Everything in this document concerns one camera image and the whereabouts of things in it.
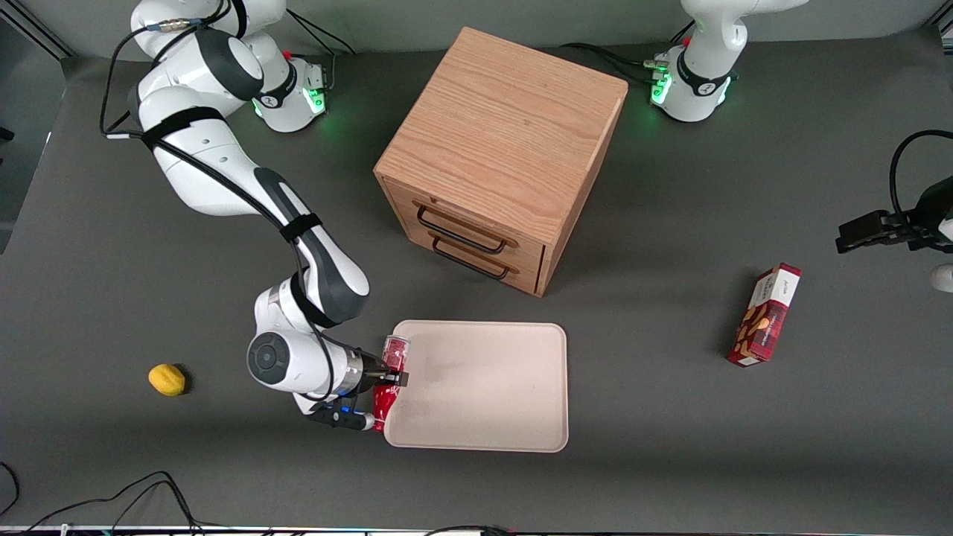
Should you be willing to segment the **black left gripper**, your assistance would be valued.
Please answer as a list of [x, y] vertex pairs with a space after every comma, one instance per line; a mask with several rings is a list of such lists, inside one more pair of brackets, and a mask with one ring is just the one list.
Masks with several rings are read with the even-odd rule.
[[903, 211], [896, 193], [896, 177], [889, 177], [893, 214], [871, 211], [838, 227], [838, 254], [875, 245], [906, 243], [909, 250], [951, 251], [952, 176], [928, 187], [915, 207]]

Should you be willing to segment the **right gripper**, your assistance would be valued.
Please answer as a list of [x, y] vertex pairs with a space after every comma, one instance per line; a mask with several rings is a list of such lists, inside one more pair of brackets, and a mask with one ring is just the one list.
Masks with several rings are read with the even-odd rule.
[[396, 369], [385, 373], [385, 364], [380, 357], [371, 355], [360, 348], [347, 348], [346, 369], [344, 374], [344, 396], [357, 396], [375, 386], [402, 388], [407, 386], [409, 375]]

